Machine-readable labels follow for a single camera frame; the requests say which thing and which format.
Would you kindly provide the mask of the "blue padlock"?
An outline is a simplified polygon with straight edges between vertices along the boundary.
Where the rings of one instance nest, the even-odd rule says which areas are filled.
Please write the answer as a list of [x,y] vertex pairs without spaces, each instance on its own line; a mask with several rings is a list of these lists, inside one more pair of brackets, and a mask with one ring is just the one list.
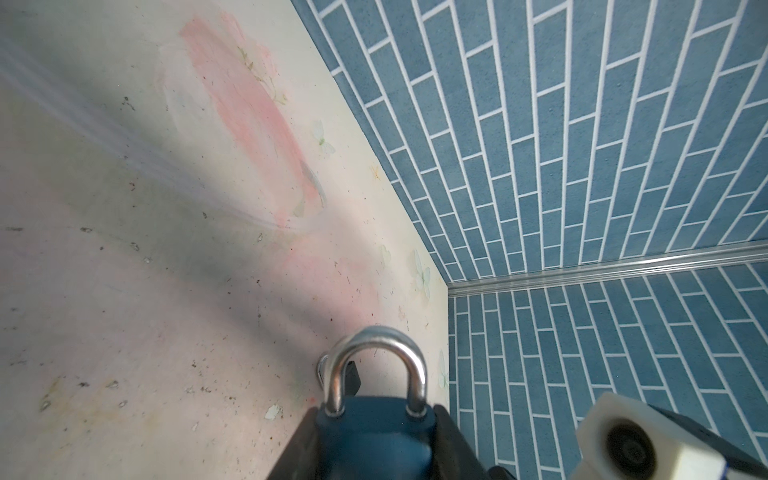
[[[346,367],[363,350],[396,355],[407,373],[406,396],[348,396]],[[324,401],[317,415],[322,479],[428,479],[436,415],[427,403],[427,367],[404,333],[370,326],[340,340],[320,361]]]

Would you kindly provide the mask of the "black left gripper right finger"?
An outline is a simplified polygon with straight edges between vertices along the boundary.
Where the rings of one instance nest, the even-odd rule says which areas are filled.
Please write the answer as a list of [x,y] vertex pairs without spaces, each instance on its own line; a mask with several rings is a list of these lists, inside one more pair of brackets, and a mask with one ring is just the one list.
[[474,454],[452,417],[442,405],[433,407],[436,429],[432,479],[488,479],[486,469]]

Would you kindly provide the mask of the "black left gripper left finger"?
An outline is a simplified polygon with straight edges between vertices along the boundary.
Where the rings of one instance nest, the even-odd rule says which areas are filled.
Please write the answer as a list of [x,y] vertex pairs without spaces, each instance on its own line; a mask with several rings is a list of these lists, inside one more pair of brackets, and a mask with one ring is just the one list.
[[314,480],[319,478],[319,409],[310,408],[267,476],[268,480]]

